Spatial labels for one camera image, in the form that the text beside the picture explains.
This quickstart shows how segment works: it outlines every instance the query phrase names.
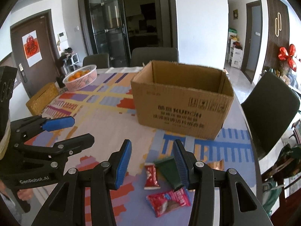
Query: paper decoration on door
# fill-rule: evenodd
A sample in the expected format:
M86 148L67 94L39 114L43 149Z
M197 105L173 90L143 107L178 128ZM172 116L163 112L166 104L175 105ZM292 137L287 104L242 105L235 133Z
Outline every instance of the paper decoration on door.
M22 36L22 42L29 67L42 60L36 31Z

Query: brown slatted wall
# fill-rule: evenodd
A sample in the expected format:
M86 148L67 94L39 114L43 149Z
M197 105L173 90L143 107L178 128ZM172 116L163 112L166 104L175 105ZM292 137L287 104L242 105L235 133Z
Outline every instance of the brown slatted wall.
M268 2L268 44L263 69L279 69L278 52L280 47L288 49L290 41L290 21L287 6L280 0ZM275 18L281 13L282 30L277 37L275 34Z

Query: tan storage box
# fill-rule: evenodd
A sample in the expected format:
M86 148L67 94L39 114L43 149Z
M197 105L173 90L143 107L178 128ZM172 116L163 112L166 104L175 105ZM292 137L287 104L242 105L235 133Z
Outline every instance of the tan storage box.
M223 71L168 61L148 63L131 87L140 124L211 140L234 98Z
M32 115L39 115L58 96L58 89L53 82L42 87L27 103Z

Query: patterned tablecloth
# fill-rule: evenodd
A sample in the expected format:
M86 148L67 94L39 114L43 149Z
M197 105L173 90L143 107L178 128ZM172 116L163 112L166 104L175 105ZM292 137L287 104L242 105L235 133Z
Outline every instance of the patterned tablecloth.
M187 225L191 207L182 207L155 218L146 196L171 187L159 178L160 190L144 190L144 162L172 155L173 140L179 138L185 149L204 162L224 159L225 170L234 167L256 193L255 164L250 135L237 99L233 101L223 128L214 141L201 140L163 130L142 126L137 121L130 80L136 73L100 73L89 86L65 92L44 110L44 117L73 116L74 127L51 133L43 132L27 144L52 146L55 142L91 133L94 145L69 157L65 172L71 167L79 170L93 168L119 150L124 139L132 141L132 156L123 185L111 191L117 225ZM47 186L50 193L54 186ZM85 191L86 226L91 225L90 189Z

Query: red balloon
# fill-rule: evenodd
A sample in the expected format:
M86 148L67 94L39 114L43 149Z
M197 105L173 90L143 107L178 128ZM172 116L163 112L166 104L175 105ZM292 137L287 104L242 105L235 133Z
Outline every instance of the red balloon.
M291 44L290 47L288 48L288 55L293 57L296 53L296 47L294 44Z
M288 66L289 66L294 72L297 71L297 65L296 65L295 61L293 60L293 58L289 57L289 58L287 59L287 63L288 63Z
M279 54L278 54L278 58L280 59L280 60L286 60L286 59L288 59L288 53L287 53L287 50L286 50L286 48L285 47L281 47L280 49L279 49Z

